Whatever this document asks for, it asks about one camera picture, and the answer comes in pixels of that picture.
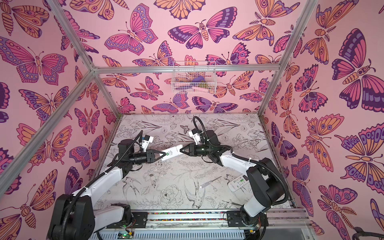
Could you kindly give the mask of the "white remote with green sticker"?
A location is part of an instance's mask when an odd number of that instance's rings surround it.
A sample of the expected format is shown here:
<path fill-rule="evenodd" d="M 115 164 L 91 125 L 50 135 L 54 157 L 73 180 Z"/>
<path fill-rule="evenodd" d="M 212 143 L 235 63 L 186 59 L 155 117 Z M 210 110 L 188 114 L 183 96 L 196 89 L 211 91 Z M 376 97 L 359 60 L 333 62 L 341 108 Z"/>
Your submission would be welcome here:
<path fill-rule="evenodd" d="M 177 145 L 171 148 L 168 148 L 166 150 L 162 150 L 163 153 L 165 153 L 165 156 L 161 158 L 161 161 L 166 161 L 169 159 L 172 159 L 174 157 L 177 157 L 179 155 L 182 155 L 183 153 L 180 152 L 180 150 L 183 148 L 183 145 Z"/>

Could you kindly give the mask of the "white remote with display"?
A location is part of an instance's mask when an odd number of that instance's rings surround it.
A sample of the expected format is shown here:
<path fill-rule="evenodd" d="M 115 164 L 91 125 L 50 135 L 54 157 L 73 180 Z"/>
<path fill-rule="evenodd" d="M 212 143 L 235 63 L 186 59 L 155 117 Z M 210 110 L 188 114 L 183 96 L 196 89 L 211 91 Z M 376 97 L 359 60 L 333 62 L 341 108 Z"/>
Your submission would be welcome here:
<path fill-rule="evenodd" d="M 228 187 L 232 192 L 236 192 L 237 190 L 244 187 L 246 184 L 249 183 L 249 179 L 245 175 L 238 176 L 237 178 L 231 180 L 228 183 Z"/>

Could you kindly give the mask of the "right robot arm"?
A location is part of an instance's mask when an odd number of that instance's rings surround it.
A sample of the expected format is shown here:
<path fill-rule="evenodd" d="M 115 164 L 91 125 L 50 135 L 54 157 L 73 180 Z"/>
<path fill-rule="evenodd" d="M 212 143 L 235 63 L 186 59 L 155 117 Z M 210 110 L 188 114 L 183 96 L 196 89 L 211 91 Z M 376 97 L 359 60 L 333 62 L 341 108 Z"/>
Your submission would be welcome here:
<path fill-rule="evenodd" d="M 189 135 L 195 142 L 181 148 L 181 153 L 190 157 L 208 157 L 215 164 L 241 173 L 250 183 L 253 196 L 240 208 L 246 226 L 258 224 L 260 214 L 289 200 L 287 183 L 272 160 L 241 157 L 232 147 L 222 145 L 212 130 L 201 132 L 194 129 L 189 131 Z"/>

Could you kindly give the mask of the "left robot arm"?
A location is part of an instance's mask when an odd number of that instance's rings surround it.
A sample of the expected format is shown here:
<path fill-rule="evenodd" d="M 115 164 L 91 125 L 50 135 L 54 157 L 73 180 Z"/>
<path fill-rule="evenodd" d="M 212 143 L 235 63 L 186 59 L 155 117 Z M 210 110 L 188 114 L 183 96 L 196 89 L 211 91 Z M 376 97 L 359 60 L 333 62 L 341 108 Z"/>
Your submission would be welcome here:
<path fill-rule="evenodd" d="M 97 201 L 116 183 L 123 180 L 134 165 L 151 164 L 167 156 L 166 151 L 140 149 L 147 140 L 123 140 L 118 144 L 119 152 L 109 164 L 87 185 L 71 194 L 61 195 L 55 203 L 48 230 L 49 240 L 88 240 L 95 232 L 115 224 L 132 222 L 132 211 L 128 204 L 112 204 L 106 209 L 95 210 Z"/>

